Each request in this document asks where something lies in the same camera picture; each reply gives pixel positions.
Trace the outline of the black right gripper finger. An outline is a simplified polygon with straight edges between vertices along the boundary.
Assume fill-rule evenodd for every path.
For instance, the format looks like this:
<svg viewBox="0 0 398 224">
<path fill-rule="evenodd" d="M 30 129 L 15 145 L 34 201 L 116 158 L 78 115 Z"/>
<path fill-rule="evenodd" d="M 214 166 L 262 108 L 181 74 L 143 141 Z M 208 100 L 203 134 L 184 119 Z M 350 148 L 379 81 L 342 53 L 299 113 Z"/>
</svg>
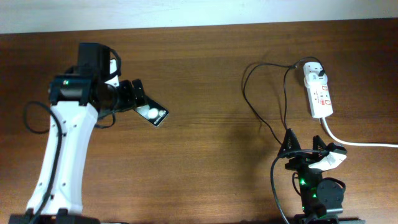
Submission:
<svg viewBox="0 0 398 224">
<path fill-rule="evenodd" d="M 326 149 L 326 144 L 323 142 L 319 135 L 313 137 L 312 150 L 316 153 L 323 153 Z"/>
<path fill-rule="evenodd" d="M 278 157 L 295 157 L 296 153 L 301 151 L 299 141 L 292 131 L 288 129 L 285 132 L 284 140 L 278 152 Z"/>
</svg>

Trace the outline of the black smartphone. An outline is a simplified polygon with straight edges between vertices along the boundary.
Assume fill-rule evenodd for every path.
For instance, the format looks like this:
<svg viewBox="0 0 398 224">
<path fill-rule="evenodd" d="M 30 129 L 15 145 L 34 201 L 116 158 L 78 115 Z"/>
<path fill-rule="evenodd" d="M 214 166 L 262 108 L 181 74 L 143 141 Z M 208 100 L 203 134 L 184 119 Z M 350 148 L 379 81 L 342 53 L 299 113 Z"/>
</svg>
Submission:
<svg viewBox="0 0 398 224">
<path fill-rule="evenodd" d="M 159 127 L 169 115 L 169 111 L 166 108 L 149 97 L 147 97 L 147 103 L 144 106 L 139 106 L 134 111 L 155 127 Z"/>
</svg>

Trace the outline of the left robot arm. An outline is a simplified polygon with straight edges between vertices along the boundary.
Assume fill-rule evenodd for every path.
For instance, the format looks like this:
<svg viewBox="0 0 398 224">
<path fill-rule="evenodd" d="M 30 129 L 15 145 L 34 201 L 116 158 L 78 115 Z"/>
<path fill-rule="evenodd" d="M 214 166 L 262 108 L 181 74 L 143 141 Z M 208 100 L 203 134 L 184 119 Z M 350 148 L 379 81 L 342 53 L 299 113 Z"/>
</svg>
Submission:
<svg viewBox="0 0 398 224">
<path fill-rule="evenodd" d="M 49 86 L 48 141 L 38 183 L 23 214 L 9 223 L 99 223 L 82 214 L 82 180 L 90 136 L 98 120 L 147 104 L 140 80 L 118 80 L 121 59 L 99 43 L 80 43 L 78 62 Z"/>
</svg>

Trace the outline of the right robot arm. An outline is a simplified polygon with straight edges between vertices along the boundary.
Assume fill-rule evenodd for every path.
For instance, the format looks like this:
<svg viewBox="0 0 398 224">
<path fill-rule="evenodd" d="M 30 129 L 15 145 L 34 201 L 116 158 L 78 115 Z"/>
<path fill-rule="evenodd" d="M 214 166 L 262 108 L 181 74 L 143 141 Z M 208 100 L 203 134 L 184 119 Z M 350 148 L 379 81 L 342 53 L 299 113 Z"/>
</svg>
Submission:
<svg viewBox="0 0 398 224">
<path fill-rule="evenodd" d="M 286 130 L 279 153 L 271 165 L 271 187 L 274 200 L 286 223 L 365 223 L 359 218 L 343 218 L 343 200 L 346 184 L 323 173 L 337 168 L 346 159 L 347 150 L 339 144 L 325 144 L 320 136 L 313 137 L 313 147 L 302 149 L 291 129 Z M 302 203 L 302 214 L 290 221 L 280 206 L 274 185 L 274 167 L 279 159 L 288 159 L 285 169 L 291 170 L 294 186 Z"/>
</svg>

